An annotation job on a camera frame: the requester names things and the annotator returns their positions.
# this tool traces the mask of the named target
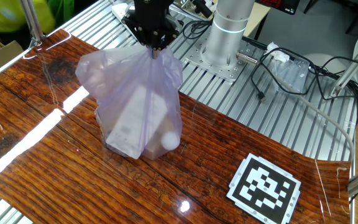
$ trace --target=wooden table surface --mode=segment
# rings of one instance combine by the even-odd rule
[[[104,148],[74,74],[95,50],[60,30],[0,74],[0,197],[33,222],[259,223],[226,197],[250,152],[301,181],[291,223],[350,222],[350,162],[304,157],[181,93],[176,150],[151,161]]]

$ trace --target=table leg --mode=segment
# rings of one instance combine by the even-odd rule
[[[309,9],[310,9],[314,4],[316,4],[316,2],[317,2],[317,0],[310,0],[309,3],[308,3],[308,5],[306,6],[305,10],[303,11],[303,13],[306,14],[306,13],[309,11]]]
[[[260,32],[262,31],[262,29],[263,29],[263,27],[264,27],[267,14],[266,14],[266,16],[265,16],[265,17],[261,20],[261,22],[260,22],[260,24],[259,24],[259,26],[258,26],[258,29],[256,30],[256,34],[255,34],[254,40],[258,40],[259,35],[260,35]]]

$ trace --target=digital display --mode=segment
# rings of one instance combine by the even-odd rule
[[[255,0],[265,6],[273,7],[280,11],[294,15],[300,0]]]

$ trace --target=yellow object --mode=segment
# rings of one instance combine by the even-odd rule
[[[55,20],[46,0],[33,0],[33,3],[42,31],[49,33],[55,26]],[[0,0],[0,32],[13,32],[26,24],[19,0]]]

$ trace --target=plastic packaging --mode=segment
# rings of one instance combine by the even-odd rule
[[[98,102],[96,120],[110,150],[156,159],[179,145],[182,63],[170,49],[157,59],[145,47],[100,50],[82,56],[75,73]]]
[[[290,87],[298,93],[303,92],[307,74],[309,72],[309,62],[297,58],[294,59],[294,61],[289,60],[285,63],[272,60],[272,65],[270,67],[273,74],[289,84]],[[276,83],[274,84],[276,91],[282,91]]]

